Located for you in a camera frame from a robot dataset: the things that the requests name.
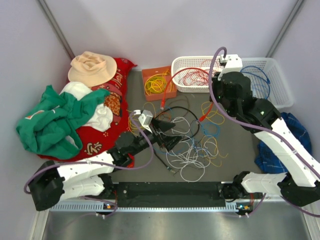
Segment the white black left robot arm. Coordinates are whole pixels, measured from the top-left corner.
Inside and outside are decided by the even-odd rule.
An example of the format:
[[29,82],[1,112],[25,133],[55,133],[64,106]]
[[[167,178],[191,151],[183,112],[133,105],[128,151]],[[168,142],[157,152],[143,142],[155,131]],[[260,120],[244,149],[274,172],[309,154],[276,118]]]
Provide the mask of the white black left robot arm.
[[31,195],[39,212],[72,198],[109,198],[114,191],[109,174],[115,170],[128,170],[133,157],[154,144],[172,150],[183,139],[181,135],[166,134],[173,127],[173,122],[152,118],[139,135],[124,131],[114,147],[98,155],[60,164],[48,160],[27,181],[25,191]]

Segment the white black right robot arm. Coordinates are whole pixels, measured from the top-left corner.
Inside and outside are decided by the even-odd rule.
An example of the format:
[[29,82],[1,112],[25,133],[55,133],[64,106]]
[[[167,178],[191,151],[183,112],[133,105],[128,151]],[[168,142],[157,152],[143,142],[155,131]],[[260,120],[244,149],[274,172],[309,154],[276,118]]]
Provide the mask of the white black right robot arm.
[[250,193],[278,195],[304,207],[320,199],[320,164],[289,130],[280,112],[267,99],[256,98],[251,80],[232,71],[208,77],[210,99],[224,116],[241,125],[265,143],[287,171],[254,173],[243,171],[232,182],[239,198]]

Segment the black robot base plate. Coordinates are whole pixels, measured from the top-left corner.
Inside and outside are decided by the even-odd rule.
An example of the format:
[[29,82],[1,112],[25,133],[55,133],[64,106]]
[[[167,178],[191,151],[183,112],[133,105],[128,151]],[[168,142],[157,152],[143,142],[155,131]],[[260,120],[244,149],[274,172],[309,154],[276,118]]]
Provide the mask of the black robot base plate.
[[98,197],[117,200],[121,208],[224,207],[226,200],[249,199],[236,195],[220,182],[120,182],[107,187]]

